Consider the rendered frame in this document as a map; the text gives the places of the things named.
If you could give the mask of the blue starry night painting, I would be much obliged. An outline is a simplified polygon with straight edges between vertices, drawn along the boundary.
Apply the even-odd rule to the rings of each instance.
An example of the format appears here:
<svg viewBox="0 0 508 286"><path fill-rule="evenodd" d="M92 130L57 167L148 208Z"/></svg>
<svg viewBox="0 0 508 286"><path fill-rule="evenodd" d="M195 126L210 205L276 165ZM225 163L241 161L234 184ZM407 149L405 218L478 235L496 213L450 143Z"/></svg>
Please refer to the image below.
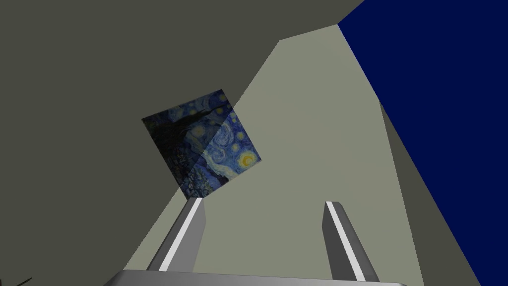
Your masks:
<svg viewBox="0 0 508 286"><path fill-rule="evenodd" d="M142 122L186 199L209 196L261 161L221 89Z"/></svg>

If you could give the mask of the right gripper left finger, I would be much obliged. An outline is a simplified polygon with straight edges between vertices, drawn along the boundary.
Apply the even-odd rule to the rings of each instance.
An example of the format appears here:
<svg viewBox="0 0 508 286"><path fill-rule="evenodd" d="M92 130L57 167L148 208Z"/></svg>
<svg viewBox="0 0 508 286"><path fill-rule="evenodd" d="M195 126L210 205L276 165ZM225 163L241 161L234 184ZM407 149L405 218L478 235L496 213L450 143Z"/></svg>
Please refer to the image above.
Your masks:
<svg viewBox="0 0 508 286"><path fill-rule="evenodd" d="M158 247L147 270L193 272L205 225L203 198L190 198Z"/></svg>

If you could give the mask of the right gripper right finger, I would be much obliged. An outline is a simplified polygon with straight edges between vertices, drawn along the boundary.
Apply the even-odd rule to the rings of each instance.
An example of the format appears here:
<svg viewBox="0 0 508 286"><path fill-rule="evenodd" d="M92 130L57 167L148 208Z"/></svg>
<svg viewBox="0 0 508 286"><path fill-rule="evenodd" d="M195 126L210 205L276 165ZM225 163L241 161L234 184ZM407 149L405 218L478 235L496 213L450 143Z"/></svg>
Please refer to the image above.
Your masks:
<svg viewBox="0 0 508 286"><path fill-rule="evenodd" d="M322 233L334 280L380 281L341 203L325 202Z"/></svg>

